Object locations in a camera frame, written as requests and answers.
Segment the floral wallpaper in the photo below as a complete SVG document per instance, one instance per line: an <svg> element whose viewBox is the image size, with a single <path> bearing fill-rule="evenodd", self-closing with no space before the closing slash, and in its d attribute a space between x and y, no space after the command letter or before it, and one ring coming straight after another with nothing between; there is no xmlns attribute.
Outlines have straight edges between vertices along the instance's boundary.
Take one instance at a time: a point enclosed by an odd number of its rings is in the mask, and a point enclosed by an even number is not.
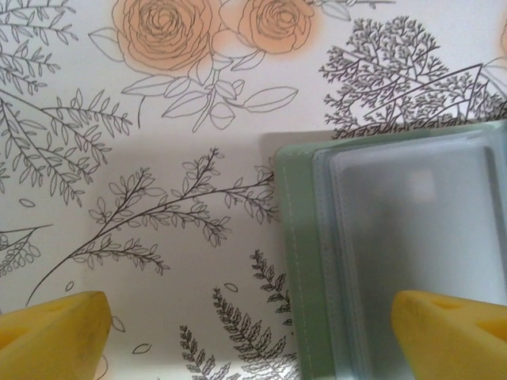
<svg viewBox="0 0 507 380"><path fill-rule="evenodd" d="M102 290L96 379L298 379L272 157L503 119L500 0L0 0L0 313Z"/></svg>

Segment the plastic case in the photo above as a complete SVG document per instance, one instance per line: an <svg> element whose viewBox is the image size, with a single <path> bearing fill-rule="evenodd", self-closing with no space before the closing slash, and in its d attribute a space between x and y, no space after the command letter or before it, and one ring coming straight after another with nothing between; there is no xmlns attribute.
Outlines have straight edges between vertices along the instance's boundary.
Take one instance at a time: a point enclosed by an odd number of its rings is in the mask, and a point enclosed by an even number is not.
<svg viewBox="0 0 507 380"><path fill-rule="evenodd" d="M398 291L507 304L505 126L279 151L304 379L413 378L391 331Z"/></svg>

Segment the stitching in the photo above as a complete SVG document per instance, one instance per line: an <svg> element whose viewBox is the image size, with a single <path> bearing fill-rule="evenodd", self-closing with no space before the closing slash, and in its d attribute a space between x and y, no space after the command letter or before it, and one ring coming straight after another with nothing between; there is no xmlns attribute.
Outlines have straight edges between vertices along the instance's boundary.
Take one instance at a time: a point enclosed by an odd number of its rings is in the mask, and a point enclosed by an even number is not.
<svg viewBox="0 0 507 380"><path fill-rule="evenodd" d="M310 152L299 152L298 154L289 154L289 156L299 156L302 154L308 154ZM308 343L308 328L307 328L307 315L305 311L305 305L303 300L303 288L301 286L301 268L299 266L299 256L298 256L298 246L295 241L295 231L294 231L294 214L292 213L292 201L291 201L291 194L288 190L288 179L287 179L287 169L285 165L283 165L284 168L284 184L285 189L287 190L287 203L288 203L288 214L289 218L291 220L291 234L292 234L292 247L294 249L294 257L295 257L295 266L298 273L298 287L299 287L299 298L301 301L301 309L303 314L303 335L304 335L304 341L307 346L307 358L308 358L308 365L310 367L310 376L313 378L313 365L311 363L311 355L310 355L310 345Z"/></svg>

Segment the rose drawing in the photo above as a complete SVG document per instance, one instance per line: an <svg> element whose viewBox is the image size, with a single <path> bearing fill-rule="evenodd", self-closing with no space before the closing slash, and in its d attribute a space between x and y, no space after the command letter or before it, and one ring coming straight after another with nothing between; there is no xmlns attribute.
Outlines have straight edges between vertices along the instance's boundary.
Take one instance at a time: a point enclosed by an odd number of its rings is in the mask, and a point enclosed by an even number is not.
<svg viewBox="0 0 507 380"><path fill-rule="evenodd" d="M210 55L218 11L219 0L118 0L112 18L130 67L179 76Z"/></svg>
<svg viewBox="0 0 507 380"><path fill-rule="evenodd" d="M162 118L191 118L185 125L192 132L205 123L224 130L241 113L273 112L294 100L299 90L292 86L253 91L238 74L267 55L299 50L315 30L314 10L351 21L356 3L386 2L394 0L115 0L114 28L89 36L113 62L147 74L122 90L141 97L139 127L143 106L163 97Z"/></svg>
<svg viewBox="0 0 507 380"><path fill-rule="evenodd" d="M282 54L307 42L314 10L303 0L229 0L220 16L244 44Z"/></svg>

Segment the branch drawing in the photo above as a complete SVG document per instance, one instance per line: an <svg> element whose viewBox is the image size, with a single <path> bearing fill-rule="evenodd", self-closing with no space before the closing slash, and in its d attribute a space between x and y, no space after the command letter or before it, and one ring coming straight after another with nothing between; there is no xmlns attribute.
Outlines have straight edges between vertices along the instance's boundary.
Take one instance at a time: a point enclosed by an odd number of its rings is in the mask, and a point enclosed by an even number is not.
<svg viewBox="0 0 507 380"><path fill-rule="evenodd" d="M57 98L55 107L39 108L0 89L0 136L4 138L6 159L13 173L19 173L19 184L46 184L51 196L58 193L65 204L75 200L82 205L81 183L93 181L98 167L107 164L106 154L111 150L101 141L99 127L114 137L115 132L128 134L132 125L126 113L116 115L118 104L109 109L110 98L102 99L103 93L85 106L78 89L69 105ZM21 112L4 101L2 95L30 108L39 117L21 118Z"/></svg>
<svg viewBox="0 0 507 380"><path fill-rule="evenodd" d="M183 359L189 362L186 367L194 374L193 380L237 380L240 378L240 374L229 375L231 362L216 370L215 356L211 355L206 359L206 351L199 350L196 338L186 325L180 326L180 337L180 345L184 349Z"/></svg>
<svg viewBox="0 0 507 380"><path fill-rule="evenodd" d="M163 275L169 266L157 253L158 245L145 245L138 238L118 241L115 232L123 228L153 228L165 226L182 229L193 226L201 230L204 239L212 247L217 247L227 239L229 216L212 216L206 199L210 196L223 197L226 208L242 205L246 213L257 222L278 220L273 200L273 170L267 166L256 166L257 179L245 184L239 178L234 184L217 187L212 183L220 172L217 160L224 156L216 148L194 161L182 164L186 170L181 187L169 192L155 187L155 178L149 169L140 169L129 177L120 177L109 184L113 202L108 197L97 199L97 208L89 211L97 223L97 232L86 243L65 256L34 287L26 305L30 303L44 281L69 260L86 264L93 270L97 264L102 266L104 259L130 260L136 268L144 270L153 266Z"/></svg>
<svg viewBox="0 0 507 380"><path fill-rule="evenodd" d="M57 98L54 107L42 108L30 96L46 87L41 78L55 74L60 66L47 48L54 42L69 44L78 37L64 17L75 10L68 0L17 0L0 3L0 142L5 161L0 162L0 192L5 192L9 168L19 184L48 187L65 204L82 205L82 183L89 184L98 166L107 163L110 151L102 141L105 128L128 134L127 114L117 116L119 105L100 92L83 103L78 89L69 105Z"/></svg>
<svg viewBox="0 0 507 380"><path fill-rule="evenodd" d="M507 96L490 63L451 71L424 26L409 17L354 22L349 49L332 47L320 72L336 139L503 119Z"/></svg>
<svg viewBox="0 0 507 380"><path fill-rule="evenodd" d="M250 259L255 261L252 268L257 271L253 277L264 280L265 284L261 286L261 289L271 294L268 298L268 302L282 302L280 307L276 309L276 312L291 313L291 300L288 296L288 290L286 290L284 286L285 274L276 277L275 268L267 264L264 253L259 249L255 250L255 253L250 256ZM292 319L286 319L284 325L292 326Z"/></svg>
<svg viewBox="0 0 507 380"><path fill-rule="evenodd" d="M0 279L40 257L40 250L30 239L45 227L49 226L0 231Z"/></svg>
<svg viewBox="0 0 507 380"><path fill-rule="evenodd" d="M191 11L180 2L169 0L174 21L163 21L161 15L166 8L162 3L138 6L116 0L112 10L114 28L104 27L89 34L107 58L150 75L122 92L141 96L139 126L141 108L150 97L166 99L167 109L161 117L192 117L194 133L205 123L224 130L233 123L238 111L264 113L283 108L294 100L297 89L279 85L245 96L243 89L248 89L245 80L231 81L227 77L254 69L266 55L290 54L306 45L313 31L315 10L340 21L351 21L349 9L353 6L375 8L377 4L394 3L246 0L240 5L244 9L239 11L235 0L225 1L221 6L210 0L188 1L193 6ZM158 20L157 28L141 17L148 13ZM287 14L291 16L284 21Z"/></svg>
<svg viewBox="0 0 507 380"><path fill-rule="evenodd" d="M245 362L242 369L248 380L296 380L299 370L295 353L282 355L287 337L273 342L271 328L262 328L262 321L254 323L223 296L219 288L213 293L214 306L224 329L237 345L238 357Z"/></svg>

